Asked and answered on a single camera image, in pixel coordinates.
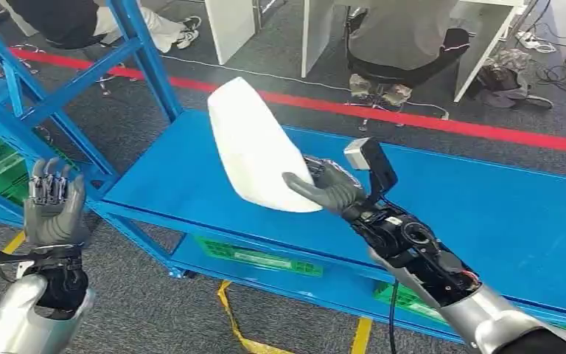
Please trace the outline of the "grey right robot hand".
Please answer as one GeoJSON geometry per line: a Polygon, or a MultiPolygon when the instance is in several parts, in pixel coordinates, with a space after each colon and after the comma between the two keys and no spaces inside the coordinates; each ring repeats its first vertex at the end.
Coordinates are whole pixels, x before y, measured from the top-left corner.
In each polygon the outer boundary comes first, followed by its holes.
{"type": "Polygon", "coordinates": [[[350,206],[366,199],[363,185],[333,160],[306,155],[304,162],[313,184],[295,173],[282,173],[285,184],[299,195],[336,215],[342,215],[350,206]]]}

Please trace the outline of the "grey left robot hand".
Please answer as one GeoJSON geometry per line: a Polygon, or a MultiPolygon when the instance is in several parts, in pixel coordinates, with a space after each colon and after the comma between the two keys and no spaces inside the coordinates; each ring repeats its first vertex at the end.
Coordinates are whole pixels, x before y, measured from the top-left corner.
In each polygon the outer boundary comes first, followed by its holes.
{"type": "Polygon", "coordinates": [[[33,246],[81,245],[90,232],[83,223],[86,200],[84,175],[70,178],[71,166],[60,159],[38,159],[24,201],[24,234],[33,246]]]}

